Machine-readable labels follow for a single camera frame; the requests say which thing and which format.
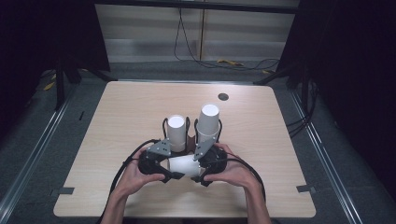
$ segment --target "table surface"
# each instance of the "table surface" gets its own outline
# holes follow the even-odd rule
[[[229,95],[221,101],[220,93]],[[64,183],[58,217],[99,217],[111,182],[140,144],[163,138],[163,119],[174,114],[198,119],[202,105],[219,107],[220,142],[262,177],[271,217],[312,217],[316,213],[274,92],[269,87],[230,84],[110,82]],[[193,125],[189,136],[194,136]],[[187,177],[149,183],[131,195],[126,217],[246,217],[242,188],[215,182],[208,188]]]

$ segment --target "hand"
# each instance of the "hand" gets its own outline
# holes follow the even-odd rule
[[[119,183],[114,189],[120,195],[128,197],[131,194],[138,192],[144,185],[156,180],[163,180],[165,178],[162,174],[143,175],[137,167],[138,159],[142,152],[146,150],[145,147],[137,151],[133,160],[125,168]]]
[[[215,146],[227,152],[227,158],[239,159],[235,156],[230,148],[225,144],[215,143]],[[206,175],[205,181],[225,181],[237,187],[249,188],[252,185],[260,185],[256,177],[243,164],[237,161],[228,161],[225,170],[219,174]]]

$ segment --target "gray carpet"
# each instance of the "gray carpet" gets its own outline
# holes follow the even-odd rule
[[[257,63],[245,62],[253,67]],[[262,67],[272,63],[261,64]],[[247,82],[268,75],[260,70],[238,72],[220,68],[204,68],[195,62],[174,63],[113,63],[109,75],[124,79],[196,80]],[[57,198],[53,189],[63,186],[77,155],[106,83],[83,72],[83,79],[52,136],[44,155],[17,203],[8,223],[94,223],[96,217],[61,218],[53,215]],[[285,123],[300,117],[286,88],[285,77],[272,81]],[[56,90],[37,91],[16,126],[0,143],[0,198],[27,160],[40,134],[47,126],[56,103]],[[336,128],[330,112],[320,97],[313,123],[328,150],[332,162],[352,197],[363,223],[396,223],[395,202],[377,181],[370,167],[350,146],[343,133]],[[292,138],[307,184],[315,187],[312,198],[317,208],[313,218],[276,218],[274,223],[350,223],[317,153],[305,131]]]

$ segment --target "metal bracket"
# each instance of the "metal bracket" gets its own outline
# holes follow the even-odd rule
[[[317,192],[317,190],[316,190],[314,187],[309,186],[309,185],[297,186],[296,188],[297,188],[297,191],[298,191],[299,193],[302,193],[302,192],[310,192],[311,194],[314,194],[314,193]]]
[[[216,137],[212,138],[212,139],[207,139],[206,141],[202,142],[202,143],[198,143],[197,147],[195,148],[195,152],[194,152],[194,161],[198,161],[199,159],[201,159],[206,152],[213,146],[213,144],[216,143]]]
[[[59,188],[53,189],[50,192],[51,197],[58,197],[60,194],[73,194],[74,188]]]
[[[159,154],[165,157],[171,156],[171,145],[169,138],[165,138],[162,141],[148,147],[147,152]]]

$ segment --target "dark background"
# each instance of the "dark background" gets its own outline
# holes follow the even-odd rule
[[[45,70],[70,56],[109,70],[92,0],[0,2],[0,136],[35,93]],[[80,67],[69,60],[69,67]]]

